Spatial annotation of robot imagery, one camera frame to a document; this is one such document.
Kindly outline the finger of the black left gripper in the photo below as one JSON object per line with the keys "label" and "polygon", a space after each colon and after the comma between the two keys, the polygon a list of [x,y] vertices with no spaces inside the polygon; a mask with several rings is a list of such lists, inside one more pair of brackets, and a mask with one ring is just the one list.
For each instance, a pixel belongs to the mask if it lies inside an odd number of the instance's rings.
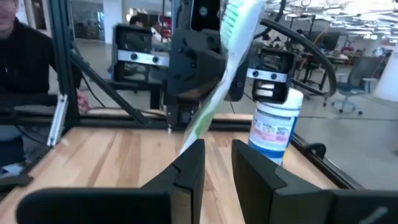
{"label": "finger of the black left gripper", "polygon": [[201,98],[225,69],[219,34],[174,34],[169,57],[169,93],[180,98]]}
{"label": "finger of the black left gripper", "polygon": [[235,78],[229,88],[228,94],[226,95],[227,101],[239,101],[243,97],[248,65],[249,62],[244,60],[238,67]]}

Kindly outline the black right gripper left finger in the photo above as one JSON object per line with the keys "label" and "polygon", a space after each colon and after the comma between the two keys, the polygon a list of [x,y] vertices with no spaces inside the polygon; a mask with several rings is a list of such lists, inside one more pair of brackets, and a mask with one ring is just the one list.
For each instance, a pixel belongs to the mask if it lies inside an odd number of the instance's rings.
{"label": "black right gripper left finger", "polygon": [[199,224],[205,142],[197,139],[139,188],[47,188],[26,195],[18,224]]}

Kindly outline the person's hand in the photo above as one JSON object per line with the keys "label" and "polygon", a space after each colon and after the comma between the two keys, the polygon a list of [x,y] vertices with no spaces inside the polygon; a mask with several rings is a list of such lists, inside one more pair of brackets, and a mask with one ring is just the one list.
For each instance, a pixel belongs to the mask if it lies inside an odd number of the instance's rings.
{"label": "person's hand", "polygon": [[77,103],[78,103],[79,112],[82,114],[89,112],[89,110],[91,108],[89,106],[89,101],[88,101],[88,98],[86,97],[86,95],[79,89],[76,89],[76,95],[77,95]]}

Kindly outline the white building column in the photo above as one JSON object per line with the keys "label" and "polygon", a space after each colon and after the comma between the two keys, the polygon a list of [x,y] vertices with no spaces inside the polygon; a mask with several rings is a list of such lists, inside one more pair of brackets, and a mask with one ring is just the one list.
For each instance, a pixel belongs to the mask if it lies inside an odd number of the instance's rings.
{"label": "white building column", "polygon": [[398,42],[396,43],[373,95],[398,103]]}

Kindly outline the black aluminium rig frame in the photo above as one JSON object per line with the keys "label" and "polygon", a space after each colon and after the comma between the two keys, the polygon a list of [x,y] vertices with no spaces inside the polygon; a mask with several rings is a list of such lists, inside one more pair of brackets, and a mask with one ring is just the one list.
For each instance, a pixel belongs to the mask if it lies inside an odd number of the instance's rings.
{"label": "black aluminium rig frame", "polygon": [[[54,0],[49,4],[49,10],[51,12],[52,25],[58,24],[60,31],[57,32],[52,45],[55,52],[55,61],[58,64],[59,73],[58,77],[61,80],[62,91],[70,95],[68,100],[67,109],[67,123],[64,125],[65,128],[74,126],[92,126],[94,128],[137,128],[137,129],[166,129],[168,124],[166,117],[162,116],[145,116],[143,113],[133,108],[126,100],[124,100],[112,86],[103,80],[91,67],[71,48],[70,32],[67,27],[68,13],[66,4],[62,0]],[[304,83],[295,80],[294,85],[300,86],[301,88],[310,91],[316,95],[323,96],[325,98],[331,97],[336,93],[336,73],[330,63],[330,61],[320,52],[317,47],[310,42],[308,39],[300,36],[298,33],[268,19],[262,19],[260,21],[262,26],[266,26],[269,29],[274,29],[281,34],[296,40],[298,43],[304,45],[316,56],[319,62],[325,67],[326,74],[329,79],[329,90],[328,92],[322,92],[314,89]],[[80,118],[77,106],[77,95],[74,89],[74,80],[72,74],[71,63],[75,63],[80,69],[83,70],[109,97],[111,97],[126,113],[124,118],[112,117],[107,119],[105,117],[94,117],[94,118]],[[359,190],[362,185],[357,183],[345,172],[337,168],[330,161],[320,159],[311,152],[304,150],[304,146],[307,143],[297,134],[293,135],[293,145],[297,150],[306,158],[309,163],[314,165],[318,171],[320,171],[327,179],[332,181],[337,187],[341,189],[355,189]]]}

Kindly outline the black table clamp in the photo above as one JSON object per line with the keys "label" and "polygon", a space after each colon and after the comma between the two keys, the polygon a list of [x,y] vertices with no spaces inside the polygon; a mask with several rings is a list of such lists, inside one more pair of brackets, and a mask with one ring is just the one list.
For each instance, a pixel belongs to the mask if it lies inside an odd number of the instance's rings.
{"label": "black table clamp", "polygon": [[0,193],[10,191],[14,187],[26,187],[33,179],[28,174],[0,177]]}
{"label": "black table clamp", "polygon": [[307,152],[311,152],[315,156],[317,156],[320,159],[324,159],[325,154],[326,154],[326,146],[323,143],[311,143],[307,144],[304,147],[304,150]]}

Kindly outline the white disinfectant wipes canister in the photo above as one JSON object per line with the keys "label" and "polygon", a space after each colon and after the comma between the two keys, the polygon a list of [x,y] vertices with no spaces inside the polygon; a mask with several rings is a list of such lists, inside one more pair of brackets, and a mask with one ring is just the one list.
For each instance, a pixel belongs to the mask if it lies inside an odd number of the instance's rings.
{"label": "white disinfectant wipes canister", "polygon": [[257,102],[248,136],[248,146],[282,165],[297,123],[303,93],[290,88],[283,104]]}

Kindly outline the silver aluminium bar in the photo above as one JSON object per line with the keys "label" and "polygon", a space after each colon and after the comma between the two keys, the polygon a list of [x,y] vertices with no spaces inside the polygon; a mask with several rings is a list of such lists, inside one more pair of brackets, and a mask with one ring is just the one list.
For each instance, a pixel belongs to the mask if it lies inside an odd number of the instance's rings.
{"label": "silver aluminium bar", "polygon": [[58,95],[58,102],[53,115],[52,125],[47,139],[48,147],[54,147],[59,142],[64,127],[67,109],[68,95]]}

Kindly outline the green toothbrush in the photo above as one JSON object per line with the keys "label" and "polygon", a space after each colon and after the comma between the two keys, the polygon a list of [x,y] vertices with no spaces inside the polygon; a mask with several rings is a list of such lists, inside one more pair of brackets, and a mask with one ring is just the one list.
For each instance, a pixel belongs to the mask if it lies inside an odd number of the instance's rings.
{"label": "green toothbrush", "polygon": [[227,95],[239,66],[249,52],[263,9],[264,0],[228,0],[222,9],[220,39],[221,52],[226,56],[226,68],[219,84],[189,123],[179,154],[183,154],[210,127],[216,108]]}

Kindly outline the grey office chair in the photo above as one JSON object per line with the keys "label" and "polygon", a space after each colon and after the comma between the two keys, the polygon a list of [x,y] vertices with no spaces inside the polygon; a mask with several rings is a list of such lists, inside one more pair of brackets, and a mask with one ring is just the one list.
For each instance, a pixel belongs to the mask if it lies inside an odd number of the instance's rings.
{"label": "grey office chair", "polygon": [[339,94],[343,95],[343,99],[335,99],[331,102],[325,100],[324,107],[328,104],[336,109],[339,113],[344,113],[345,109],[351,108],[352,112],[357,112],[359,116],[363,111],[349,99],[354,96],[368,95],[371,92],[371,85],[377,80],[374,74],[381,62],[378,57],[363,56],[359,58],[353,65],[352,70],[348,74],[347,81],[344,81],[344,73],[337,73],[338,79],[336,90]]}

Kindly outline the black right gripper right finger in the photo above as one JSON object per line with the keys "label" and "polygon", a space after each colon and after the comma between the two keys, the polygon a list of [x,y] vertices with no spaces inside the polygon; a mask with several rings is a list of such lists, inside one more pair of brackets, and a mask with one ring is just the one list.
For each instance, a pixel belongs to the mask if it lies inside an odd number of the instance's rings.
{"label": "black right gripper right finger", "polygon": [[398,191],[324,190],[240,140],[231,160],[246,224],[398,224]]}

